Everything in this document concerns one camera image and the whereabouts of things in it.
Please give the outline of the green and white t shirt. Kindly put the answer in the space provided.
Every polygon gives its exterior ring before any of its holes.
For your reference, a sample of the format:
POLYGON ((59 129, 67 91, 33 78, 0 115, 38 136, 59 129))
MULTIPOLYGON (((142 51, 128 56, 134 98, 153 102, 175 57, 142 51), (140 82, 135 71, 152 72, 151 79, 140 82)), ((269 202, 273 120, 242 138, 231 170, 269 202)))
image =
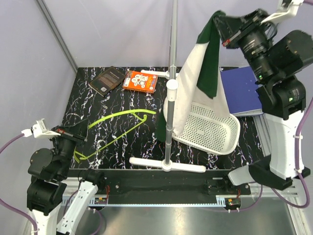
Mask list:
POLYGON ((198 35, 176 80, 179 84, 175 101, 173 134, 181 136, 192 102, 211 107, 219 118, 229 116, 219 67, 220 35, 213 19, 225 16, 216 11, 198 35))

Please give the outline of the lime green clothes hanger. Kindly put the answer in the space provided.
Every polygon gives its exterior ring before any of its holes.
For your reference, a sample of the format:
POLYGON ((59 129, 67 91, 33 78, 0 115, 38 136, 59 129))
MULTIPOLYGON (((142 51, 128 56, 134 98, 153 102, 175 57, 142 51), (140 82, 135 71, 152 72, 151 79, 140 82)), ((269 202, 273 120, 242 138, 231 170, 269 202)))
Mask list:
POLYGON ((113 113, 102 117, 88 125, 88 135, 91 139, 87 145, 74 150, 73 159, 76 163, 89 161, 95 164, 106 148, 122 140, 128 144, 127 135, 137 132, 139 127, 145 125, 148 118, 157 113, 147 109, 132 109, 113 113))

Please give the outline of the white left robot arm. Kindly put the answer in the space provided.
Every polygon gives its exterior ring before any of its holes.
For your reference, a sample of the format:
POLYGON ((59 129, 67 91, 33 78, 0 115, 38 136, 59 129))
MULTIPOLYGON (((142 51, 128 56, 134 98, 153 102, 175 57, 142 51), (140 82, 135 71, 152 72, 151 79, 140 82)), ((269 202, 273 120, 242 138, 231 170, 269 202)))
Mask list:
POLYGON ((78 224, 95 194, 105 190, 105 174, 99 170, 87 169, 77 194, 61 220, 58 219, 67 188, 71 160, 76 146, 87 141, 89 121, 84 119, 70 126, 55 126, 47 129, 44 120, 38 120, 31 127, 30 134, 37 139, 49 139, 53 148, 41 148, 30 158, 28 173, 31 183, 27 189, 27 208, 37 223, 39 235, 74 235, 78 224))

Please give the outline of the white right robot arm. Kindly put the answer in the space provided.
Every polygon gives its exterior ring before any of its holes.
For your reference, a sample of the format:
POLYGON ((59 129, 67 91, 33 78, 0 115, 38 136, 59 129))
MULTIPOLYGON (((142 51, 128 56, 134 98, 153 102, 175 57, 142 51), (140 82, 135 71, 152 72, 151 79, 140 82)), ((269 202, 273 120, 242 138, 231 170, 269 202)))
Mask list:
POLYGON ((223 46, 239 48, 253 70, 271 147, 268 156, 229 172, 222 181, 228 194, 250 182, 284 190, 294 179, 311 173, 300 153, 299 127, 306 108, 306 89, 296 74, 313 62, 313 39, 296 29, 273 43, 266 31, 276 24, 267 17, 266 11, 257 9, 241 17, 213 18, 223 46))

